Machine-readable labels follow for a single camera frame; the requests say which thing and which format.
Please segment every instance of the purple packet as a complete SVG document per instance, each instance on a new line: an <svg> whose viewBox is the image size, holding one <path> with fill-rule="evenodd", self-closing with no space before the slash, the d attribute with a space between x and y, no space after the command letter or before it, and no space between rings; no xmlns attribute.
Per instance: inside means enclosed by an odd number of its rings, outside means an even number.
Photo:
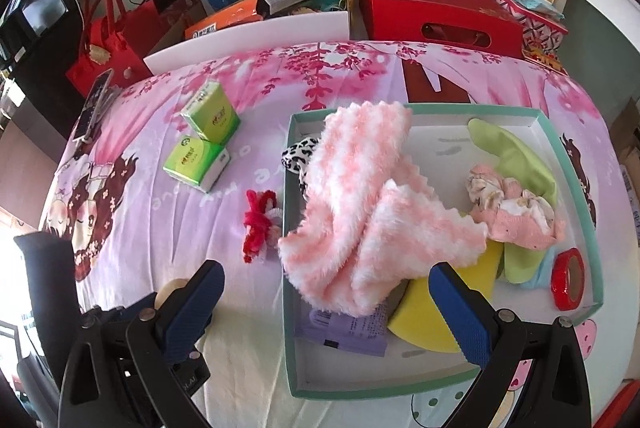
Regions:
<svg viewBox="0 0 640 428"><path fill-rule="evenodd" d="M382 357L386 351L386 304L362 318L300 307L295 335L338 350Z"/></svg>

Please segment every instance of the green tissue pack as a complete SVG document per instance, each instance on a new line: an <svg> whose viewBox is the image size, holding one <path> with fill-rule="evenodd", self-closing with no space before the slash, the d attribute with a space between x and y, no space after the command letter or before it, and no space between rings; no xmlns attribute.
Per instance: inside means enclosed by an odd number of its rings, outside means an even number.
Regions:
<svg viewBox="0 0 640 428"><path fill-rule="evenodd" d="M227 144L240 124L240 118L222 85L212 80L202 85L180 115L201 138L222 146Z"/></svg>
<svg viewBox="0 0 640 428"><path fill-rule="evenodd" d="M183 136L162 168L174 179L208 192L229 159L223 146L199 137Z"/></svg>

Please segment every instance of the red tape roll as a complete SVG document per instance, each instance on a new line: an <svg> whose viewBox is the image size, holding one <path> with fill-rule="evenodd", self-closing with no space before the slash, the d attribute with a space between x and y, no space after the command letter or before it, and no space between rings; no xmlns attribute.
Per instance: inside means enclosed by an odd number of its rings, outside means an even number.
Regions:
<svg viewBox="0 0 640 428"><path fill-rule="evenodd" d="M551 272L551 294L561 311L572 311L580 305L584 294L584 262L576 248L556 258Z"/></svg>

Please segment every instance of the pink white fuzzy cloth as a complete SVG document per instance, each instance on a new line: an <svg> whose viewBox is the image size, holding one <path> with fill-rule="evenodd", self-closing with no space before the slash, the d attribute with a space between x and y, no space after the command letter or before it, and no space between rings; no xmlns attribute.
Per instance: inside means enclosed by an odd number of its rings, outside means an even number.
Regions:
<svg viewBox="0 0 640 428"><path fill-rule="evenodd" d="M489 238L521 248L544 251L564 239L564 222L551 205L523 189L513 177L502 177L490 166L474 166L466 190L474 203L469 213L489 227Z"/></svg>
<svg viewBox="0 0 640 428"><path fill-rule="evenodd" d="M411 114L367 102L325 119L305 218L278 243L289 281L313 307L369 315L401 280L437 262L473 265L486 249L486 225L446 210L401 154Z"/></svg>

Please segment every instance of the plastic bag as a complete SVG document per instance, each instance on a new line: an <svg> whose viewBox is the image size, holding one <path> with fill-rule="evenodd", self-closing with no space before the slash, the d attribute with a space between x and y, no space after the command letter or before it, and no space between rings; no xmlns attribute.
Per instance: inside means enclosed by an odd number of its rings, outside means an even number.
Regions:
<svg viewBox="0 0 640 428"><path fill-rule="evenodd" d="M520 5L523 5L527 9L536 11L538 13L546 14L557 18L558 20L564 18L564 15L559 12L551 2L548 0L515 0Z"/></svg>

